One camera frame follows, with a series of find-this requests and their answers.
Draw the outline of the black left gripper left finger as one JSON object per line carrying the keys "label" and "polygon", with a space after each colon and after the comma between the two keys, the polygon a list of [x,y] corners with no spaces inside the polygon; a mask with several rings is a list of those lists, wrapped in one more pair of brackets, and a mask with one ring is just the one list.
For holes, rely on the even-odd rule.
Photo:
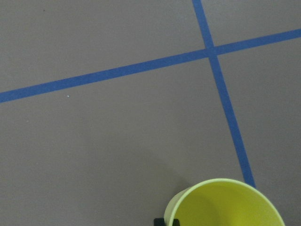
{"label": "black left gripper left finger", "polygon": [[153,220],[153,225],[154,226],[165,226],[166,224],[165,224],[164,218],[155,218]]}

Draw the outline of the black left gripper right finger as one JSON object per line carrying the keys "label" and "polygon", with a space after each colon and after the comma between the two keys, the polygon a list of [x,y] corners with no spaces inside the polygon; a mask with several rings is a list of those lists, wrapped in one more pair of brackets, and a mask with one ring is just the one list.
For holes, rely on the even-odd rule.
{"label": "black left gripper right finger", "polygon": [[178,219],[174,219],[173,226],[180,226],[180,221]]}

